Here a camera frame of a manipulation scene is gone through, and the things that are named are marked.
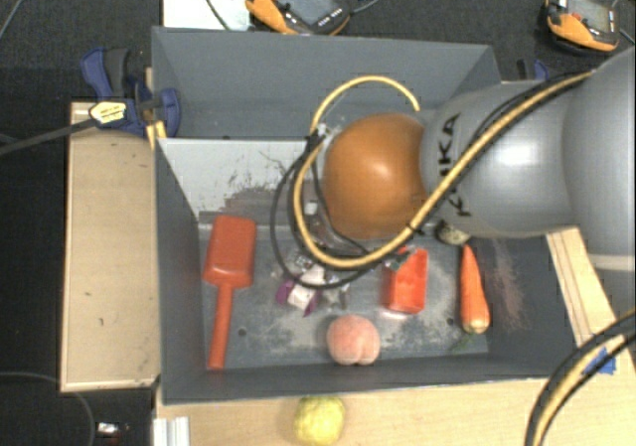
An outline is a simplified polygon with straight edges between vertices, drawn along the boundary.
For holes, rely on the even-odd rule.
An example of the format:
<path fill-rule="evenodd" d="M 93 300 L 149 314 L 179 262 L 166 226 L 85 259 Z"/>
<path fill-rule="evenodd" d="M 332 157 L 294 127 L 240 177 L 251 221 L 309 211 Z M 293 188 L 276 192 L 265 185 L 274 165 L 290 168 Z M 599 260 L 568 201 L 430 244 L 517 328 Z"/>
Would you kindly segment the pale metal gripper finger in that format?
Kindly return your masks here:
<path fill-rule="evenodd" d="M 350 285 L 339 280 L 332 280 L 326 284 L 325 303 L 330 308 L 347 309 L 350 301 Z"/>
<path fill-rule="evenodd" d="M 308 255 L 298 252 L 293 256 L 294 273 L 307 273 L 314 267 L 321 268 L 321 265 Z"/>

